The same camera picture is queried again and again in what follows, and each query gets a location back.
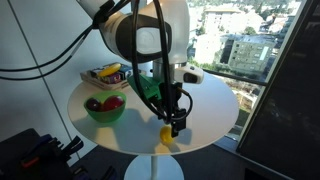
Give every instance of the cable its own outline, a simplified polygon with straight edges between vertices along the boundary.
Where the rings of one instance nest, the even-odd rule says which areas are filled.
[[[90,33],[91,30],[88,30],[82,37],[82,39],[78,42],[77,46],[74,48],[74,50],[72,51],[72,53],[69,55],[69,57],[63,61],[59,66],[57,66],[56,68],[54,68],[53,70],[39,75],[39,76],[34,76],[34,77],[28,77],[28,78],[9,78],[9,77],[3,77],[0,76],[0,79],[4,79],[4,80],[12,80],[12,81],[27,81],[27,80],[34,80],[34,79],[38,79],[38,78],[43,78],[55,71],[57,71],[59,68],[61,68],[63,65],[65,65],[72,57],[73,55],[76,53],[76,51],[79,49],[79,47],[81,46],[81,44],[83,43],[83,41],[86,39],[86,37],[88,36],[88,34]]]
[[[138,6],[139,6],[139,0],[136,0],[135,2],[135,5],[134,5],[134,9],[133,9],[133,22],[132,22],[132,70],[133,70],[133,76],[134,76],[134,81],[135,81],[135,84],[136,84],[136,88],[138,90],[138,95],[140,96],[141,100],[144,102],[144,104],[154,113],[156,114],[157,116],[159,116],[160,118],[166,120],[167,119],[167,116],[162,114],[161,112],[157,111],[152,105],[151,103],[147,100],[147,98],[145,97],[144,95],[144,92],[143,92],[143,89],[141,87],[141,82],[140,82],[140,77],[139,77],[139,70],[138,70],[138,60],[137,60],[137,43],[136,43],[136,31],[137,31],[137,19],[138,19]],[[159,3],[156,3],[155,4],[156,6],[156,9],[159,9],[161,8],[160,7],[160,4]],[[162,52],[163,54],[163,57],[164,57],[164,61],[166,61],[166,65],[167,65],[167,70],[169,69],[169,58],[168,58],[168,49],[167,49],[167,43],[166,43],[166,37],[165,37],[165,29],[164,29],[164,20],[163,20],[163,16],[162,18],[160,18],[159,21],[162,21],[160,22],[160,24],[162,24],[163,26],[160,25],[160,31],[162,32],[162,34],[164,34],[164,36],[162,35],[162,38],[161,38],[161,48],[162,48]],[[169,75],[169,72],[168,71],[165,71],[165,73],[167,73],[167,82],[168,79],[170,79],[170,75]],[[185,119],[191,112],[192,110],[192,106],[193,106],[193,100],[192,100],[192,97],[190,96],[190,94],[188,92],[186,92],[185,90],[183,90],[182,88],[178,88],[178,90],[180,92],[182,92],[183,94],[185,94],[186,96],[188,96],[189,100],[190,100],[190,106],[189,106],[189,109],[187,111],[187,113],[180,117],[180,118],[171,118],[172,121],[180,121],[180,120],[183,120]]]
[[[120,0],[113,8],[106,14],[106,18],[109,18],[111,15],[122,9],[124,6],[126,6],[128,3],[130,3],[131,0]]]
[[[57,60],[59,60],[62,56],[64,56],[82,37],[84,37],[86,34],[89,34],[91,30],[92,30],[92,26],[89,26],[59,56],[57,56],[56,58],[54,58],[44,64],[41,64],[38,66],[33,66],[33,67],[28,67],[28,68],[21,68],[21,69],[0,69],[0,71],[1,72],[30,71],[33,69],[39,69],[39,68],[42,68],[42,67],[47,66],[49,64],[52,64],[52,63],[56,62]]]
[[[166,116],[157,111],[151,103],[147,100],[142,87],[141,87],[141,82],[140,82],[140,77],[139,77],[139,70],[138,70],[138,59],[137,59],[137,21],[138,21],[138,10],[139,10],[139,0],[136,0],[134,3],[134,8],[132,12],[132,47],[131,47],[131,53],[132,53],[132,71],[133,71],[133,77],[134,81],[138,90],[138,95],[140,96],[141,100],[144,102],[144,104],[157,116],[159,116],[162,119],[165,119]]]
[[[171,93],[171,78],[170,78],[170,64],[169,64],[169,56],[168,56],[168,46],[167,46],[167,38],[166,38],[166,29],[165,29],[165,23],[163,19],[163,14],[161,10],[161,6],[158,0],[153,1],[159,27],[160,27],[160,42],[161,42],[161,51],[162,51],[162,60],[163,60],[163,70],[164,70],[164,89],[165,94],[169,97],[166,101],[166,112],[167,112],[167,119],[166,121],[171,122],[172,118],[172,93]]]

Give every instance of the table pedestal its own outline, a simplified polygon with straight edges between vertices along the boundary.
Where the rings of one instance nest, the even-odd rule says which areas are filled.
[[[179,163],[172,156],[137,156],[128,166],[125,180],[183,180]]]

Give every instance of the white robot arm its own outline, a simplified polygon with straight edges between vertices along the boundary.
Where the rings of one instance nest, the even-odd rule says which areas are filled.
[[[128,14],[119,10],[130,1],[120,0],[117,4],[112,0],[77,1],[93,19],[93,27],[99,29],[111,52],[132,62],[133,67],[137,66],[136,63],[153,61],[152,78],[137,78],[136,75],[131,83],[129,79],[129,83],[159,119],[172,125],[172,137],[177,136],[185,128],[186,116],[192,108],[192,103],[188,111],[178,107],[181,93],[189,95],[182,89],[182,83],[199,84],[203,81],[203,70],[187,63],[190,22],[186,1],[159,0],[139,11],[137,4],[133,13]]]

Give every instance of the red apple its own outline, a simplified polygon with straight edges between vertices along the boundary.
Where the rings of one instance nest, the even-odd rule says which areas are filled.
[[[86,102],[86,107],[91,111],[99,111],[101,107],[101,102],[96,98],[90,98]]]
[[[124,100],[121,96],[113,95],[108,97],[103,103],[103,111],[110,111],[124,104]]]

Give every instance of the yellow object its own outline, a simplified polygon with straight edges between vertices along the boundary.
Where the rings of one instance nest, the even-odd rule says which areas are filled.
[[[160,130],[160,139],[165,144],[170,144],[174,141],[174,138],[171,137],[171,127],[164,126]]]
[[[114,63],[98,73],[98,76],[104,77],[116,73],[121,68],[120,63]]]

